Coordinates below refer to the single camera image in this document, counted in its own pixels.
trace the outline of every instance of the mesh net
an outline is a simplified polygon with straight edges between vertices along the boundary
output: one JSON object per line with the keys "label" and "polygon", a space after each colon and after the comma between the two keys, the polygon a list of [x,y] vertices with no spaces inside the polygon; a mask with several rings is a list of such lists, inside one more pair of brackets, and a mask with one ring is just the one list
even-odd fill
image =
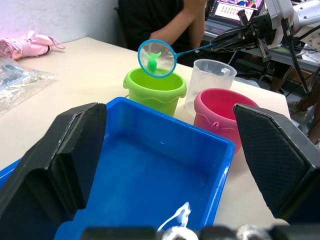
{"label": "mesh net", "polygon": [[138,52],[141,68],[153,77],[165,77],[175,68],[175,53],[164,42],[147,41]]}

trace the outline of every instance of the monitor screen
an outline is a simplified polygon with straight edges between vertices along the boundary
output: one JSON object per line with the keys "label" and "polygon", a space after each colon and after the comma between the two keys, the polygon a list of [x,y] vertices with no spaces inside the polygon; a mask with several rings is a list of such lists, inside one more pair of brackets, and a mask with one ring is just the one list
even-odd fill
{"label": "monitor screen", "polygon": [[263,6],[264,0],[216,0],[212,6],[209,18],[240,23],[238,12],[245,10],[247,18],[256,16]]}

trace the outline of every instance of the plastic bag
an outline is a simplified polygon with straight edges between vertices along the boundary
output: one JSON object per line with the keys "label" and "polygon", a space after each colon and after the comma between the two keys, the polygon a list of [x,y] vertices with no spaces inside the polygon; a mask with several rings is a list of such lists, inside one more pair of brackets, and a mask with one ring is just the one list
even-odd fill
{"label": "plastic bag", "polygon": [[47,86],[55,74],[21,66],[0,58],[0,116]]}

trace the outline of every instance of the metal bolt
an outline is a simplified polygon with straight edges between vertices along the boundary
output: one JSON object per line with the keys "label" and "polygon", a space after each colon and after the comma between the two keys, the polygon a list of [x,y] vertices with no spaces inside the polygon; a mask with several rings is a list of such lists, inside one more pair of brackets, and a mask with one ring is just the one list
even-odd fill
{"label": "metal bolt", "polygon": [[255,225],[244,225],[236,233],[239,240],[272,240],[270,235]]}

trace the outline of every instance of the white wall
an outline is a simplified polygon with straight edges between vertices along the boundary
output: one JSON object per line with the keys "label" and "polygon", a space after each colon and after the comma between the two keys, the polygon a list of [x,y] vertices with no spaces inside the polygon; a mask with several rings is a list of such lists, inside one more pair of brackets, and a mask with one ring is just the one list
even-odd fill
{"label": "white wall", "polygon": [[0,0],[0,37],[34,30],[61,42],[83,37],[124,45],[118,0]]}

